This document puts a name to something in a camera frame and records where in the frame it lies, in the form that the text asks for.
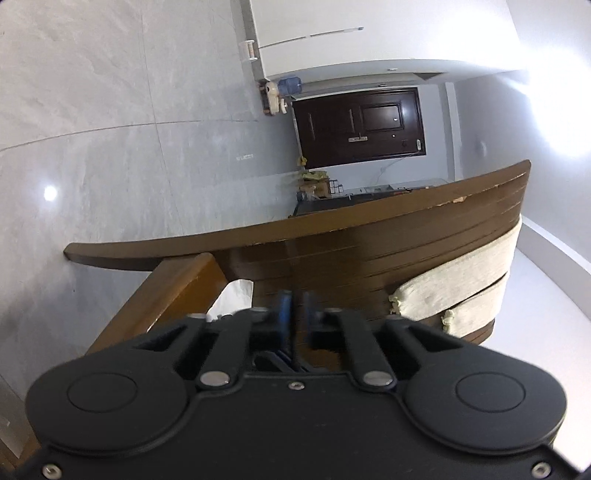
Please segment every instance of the curved wooden backrest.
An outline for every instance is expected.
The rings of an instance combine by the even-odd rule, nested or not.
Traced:
[[[338,210],[222,232],[140,242],[70,244],[72,261],[152,270],[163,259],[211,252],[229,281],[255,282],[254,305],[278,290],[313,290],[321,306],[389,312],[403,282],[508,232],[531,164]]]

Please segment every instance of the beige cushion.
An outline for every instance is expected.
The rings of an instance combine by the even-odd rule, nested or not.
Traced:
[[[469,299],[505,275],[513,262],[521,217],[491,243],[425,272],[390,296],[392,312],[423,320]]]
[[[486,290],[446,310],[441,318],[443,329],[461,338],[492,322],[501,311],[507,280],[508,273]]]

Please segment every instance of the metal rivet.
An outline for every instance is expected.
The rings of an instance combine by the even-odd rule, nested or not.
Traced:
[[[552,467],[546,462],[536,463],[531,469],[531,475],[534,478],[548,478],[551,473]]]
[[[306,387],[302,382],[289,382],[287,386],[290,390],[304,390]]]
[[[203,385],[207,385],[208,387],[222,387],[230,383],[230,375],[226,372],[212,370],[201,375],[199,380],[201,380]]]
[[[41,469],[41,473],[49,480],[58,480],[61,478],[61,468],[59,468],[57,465],[53,465],[53,463],[44,465]]]
[[[373,370],[367,372],[363,376],[363,381],[372,387],[387,387],[394,381],[392,375],[387,372],[381,372],[380,370]]]

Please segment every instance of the white cabinet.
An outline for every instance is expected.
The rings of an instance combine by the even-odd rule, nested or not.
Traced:
[[[270,79],[384,60],[406,60],[401,72],[413,71],[409,60],[422,60],[414,71],[423,72],[426,60],[451,61],[444,71],[471,64],[480,74],[522,66],[505,0],[251,0],[251,7]]]
[[[359,5],[352,0],[251,0],[260,47],[358,28]]]

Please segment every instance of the marble floor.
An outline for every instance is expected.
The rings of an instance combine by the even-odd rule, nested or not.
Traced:
[[[0,375],[22,398],[85,352],[146,273],[73,241],[286,217],[298,148],[262,114],[238,0],[0,2]]]
[[[543,368],[562,384],[566,418],[554,448],[580,470],[591,464],[591,322],[519,250],[495,330],[484,346]]]

